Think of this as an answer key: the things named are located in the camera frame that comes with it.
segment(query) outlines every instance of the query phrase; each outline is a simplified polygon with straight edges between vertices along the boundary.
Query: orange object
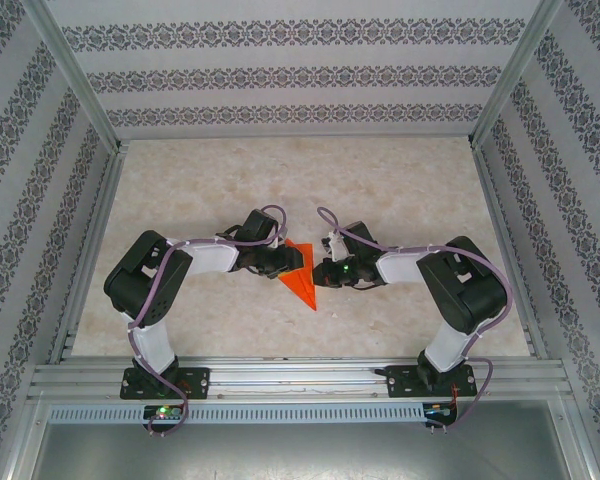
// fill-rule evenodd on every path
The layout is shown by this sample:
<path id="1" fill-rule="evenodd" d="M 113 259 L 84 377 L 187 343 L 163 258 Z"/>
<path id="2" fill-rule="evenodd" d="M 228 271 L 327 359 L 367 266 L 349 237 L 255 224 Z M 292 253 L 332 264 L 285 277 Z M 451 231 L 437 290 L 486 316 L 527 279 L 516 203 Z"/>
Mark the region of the orange object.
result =
<path id="1" fill-rule="evenodd" d="M 278 275 L 278 278 L 304 303 L 317 310 L 316 286 L 313 284 L 313 245 L 310 243 L 296 245 L 289 239 L 285 241 L 285 244 L 300 250 L 304 266 L 292 272 Z"/>

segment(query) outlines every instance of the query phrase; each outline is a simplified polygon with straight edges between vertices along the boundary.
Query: black cable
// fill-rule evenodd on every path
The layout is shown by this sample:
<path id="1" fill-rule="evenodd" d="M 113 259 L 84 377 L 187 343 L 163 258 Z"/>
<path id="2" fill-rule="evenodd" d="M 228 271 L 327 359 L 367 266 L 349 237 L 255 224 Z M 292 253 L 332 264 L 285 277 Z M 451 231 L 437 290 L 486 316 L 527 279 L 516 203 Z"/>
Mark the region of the black cable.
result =
<path id="1" fill-rule="evenodd" d="M 365 290 L 371 290 L 372 288 L 381 287 L 382 285 L 369 285 L 368 287 L 356 288 L 352 286 L 354 290 L 358 290 L 359 292 L 364 292 Z"/>

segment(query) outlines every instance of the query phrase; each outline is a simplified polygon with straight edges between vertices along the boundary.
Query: white wall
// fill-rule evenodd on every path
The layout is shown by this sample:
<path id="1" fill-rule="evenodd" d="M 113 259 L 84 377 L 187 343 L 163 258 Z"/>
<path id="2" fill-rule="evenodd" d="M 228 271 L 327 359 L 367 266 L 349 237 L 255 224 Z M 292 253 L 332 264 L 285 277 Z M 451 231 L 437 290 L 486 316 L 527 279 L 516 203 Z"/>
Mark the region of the white wall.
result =
<path id="1" fill-rule="evenodd" d="M 600 2 L 565 2 L 482 145 L 600 463 Z"/>
<path id="2" fill-rule="evenodd" d="M 123 139 L 468 134 L 538 0 L 49 7 Z"/>
<path id="3" fill-rule="evenodd" d="M 48 359 L 107 161 L 22 6 L 0 0 L 0 458 Z"/>

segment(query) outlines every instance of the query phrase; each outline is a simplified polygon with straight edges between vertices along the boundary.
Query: aluminum frame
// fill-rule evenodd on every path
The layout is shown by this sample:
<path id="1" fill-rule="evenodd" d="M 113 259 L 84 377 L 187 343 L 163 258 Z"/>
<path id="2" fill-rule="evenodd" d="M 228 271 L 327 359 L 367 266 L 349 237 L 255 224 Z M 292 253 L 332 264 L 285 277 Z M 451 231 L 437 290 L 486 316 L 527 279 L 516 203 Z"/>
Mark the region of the aluminum frame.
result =
<path id="1" fill-rule="evenodd" d="M 387 404 L 415 406 L 423 400 L 389 398 L 385 379 L 374 373 L 376 368 L 391 364 L 415 364 L 415 359 L 181 358 L 180 361 L 182 366 L 206 366 L 211 369 L 209 398 L 190 401 L 192 407 L 201 404 L 240 405 L 242 408 L 338 404 L 373 408 L 374 405 Z M 494 376 L 483 397 L 484 401 L 547 402 L 571 478 L 599 479 L 600 472 L 562 361 L 529 357 L 495 357 L 492 361 L 495 365 Z M 122 372 L 129 366 L 127 358 L 84 357 L 69 359 L 60 365 L 36 367 L 2 478 L 32 478 L 45 430 L 56 406 L 91 405 L 106 411 L 120 405 L 162 403 L 119 398 Z M 473 367 L 476 382 L 480 386 L 487 367 L 481 363 L 473 364 Z M 471 399 L 460 401 L 466 404 Z"/>
<path id="2" fill-rule="evenodd" d="M 580 412 L 573 398 L 567 374 L 561 360 L 547 358 L 538 326 L 529 307 L 529 301 L 521 282 L 517 262 L 499 211 L 493 189 L 486 176 L 484 159 L 475 148 L 488 132 L 520 72 L 532 55 L 535 43 L 555 14 L 560 2 L 542 0 L 529 22 L 509 64 L 505 68 L 476 128 L 472 134 L 472 147 L 478 176 L 496 230 L 507 273 L 512 280 L 516 303 L 527 340 L 530 357 L 492 358 L 494 377 L 483 401 L 539 400 L 547 402 L 563 456 L 571 478 L 599 479 L 591 444 L 584 429 Z M 107 139 L 113 150 L 118 139 L 104 115 L 104 110 L 93 94 L 84 73 L 48 9 L 43 2 L 27 0 L 25 8 L 39 30 L 48 40 L 58 63 L 69 78 L 72 87 L 86 105 L 91 120 Z M 103 409 L 116 405 L 147 405 L 160 402 L 126 401 L 119 398 L 122 371 L 130 366 L 129 358 L 71 357 L 71 348 L 79 317 L 86 300 L 86 292 L 93 273 L 107 219 L 111 210 L 118 179 L 128 144 L 119 151 L 110 168 L 108 178 L 97 207 L 97 216 L 89 233 L 88 246 L 78 267 L 78 281 L 71 293 L 67 314 L 63 319 L 58 342 L 53 350 L 51 363 L 36 367 L 29 386 L 26 403 L 14 435 L 14 442 L 6 459 L 1 478 L 29 479 L 34 474 L 36 460 L 44 439 L 54 407 L 62 405 L 98 405 Z M 414 359 L 405 358 L 180 358 L 183 366 L 211 368 L 209 399 L 205 404 L 216 405 L 279 405 L 348 404 L 373 405 L 421 403 L 422 399 L 390 399 L 384 379 L 373 373 L 378 367 L 391 364 L 412 364 Z M 476 381 L 482 384 L 486 375 L 483 364 L 474 365 Z"/>

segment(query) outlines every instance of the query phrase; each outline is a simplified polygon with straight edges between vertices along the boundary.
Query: marble floor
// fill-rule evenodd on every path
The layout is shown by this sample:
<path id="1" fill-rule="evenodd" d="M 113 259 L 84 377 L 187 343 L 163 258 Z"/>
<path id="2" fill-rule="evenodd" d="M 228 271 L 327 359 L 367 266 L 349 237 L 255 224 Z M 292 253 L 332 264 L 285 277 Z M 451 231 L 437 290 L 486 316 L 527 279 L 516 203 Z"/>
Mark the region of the marble floor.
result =
<path id="1" fill-rule="evenodd" d="M 136 238 L 207 237 L 277 203 L 289 238 L 324 257 L 328 206 L 363 220 L 380 243 L 415 246 L 469 236 L 499 267 L 466 138 L 250 138 L 133 141 L 98 256 L 73 355 L 131 355 L 125 324 L 102 286 Z M 424 284 L 368 292 L 317 290 L 318 311 L 280 281 L 246 271 L 185 280 L 167 316 L 178 355 L 415 356 L 441 317 Z M 528 355 L 516 310 L 472 350 Z"/>

